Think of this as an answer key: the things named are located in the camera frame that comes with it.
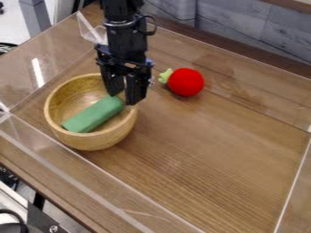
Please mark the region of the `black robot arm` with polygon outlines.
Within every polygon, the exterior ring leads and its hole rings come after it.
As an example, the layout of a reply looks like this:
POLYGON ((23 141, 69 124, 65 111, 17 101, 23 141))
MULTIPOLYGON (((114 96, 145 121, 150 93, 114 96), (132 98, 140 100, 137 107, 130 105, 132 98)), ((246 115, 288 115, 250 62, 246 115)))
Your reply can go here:
POLYGON ((110 96, 125 92, 128 106, 145 99, 154 66, 145 56, 146 37, 156 33, 146 29, 146 19, 154 18, 141 13, 141 7, 142 0, 101 0, 108 45, 94 45, 106 92, 110 96))

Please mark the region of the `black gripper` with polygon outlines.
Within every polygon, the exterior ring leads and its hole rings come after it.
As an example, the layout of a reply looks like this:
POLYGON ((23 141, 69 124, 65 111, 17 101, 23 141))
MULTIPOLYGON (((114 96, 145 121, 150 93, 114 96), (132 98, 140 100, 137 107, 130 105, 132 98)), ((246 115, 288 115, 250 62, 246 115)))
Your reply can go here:
POLYGON ((105 45, 96 44, 94 50, 96 64, 108 94, 114 96, 125 89, 126 104, 134 106, 145 99, 154 62, 145 55, 117 57, 105 45))

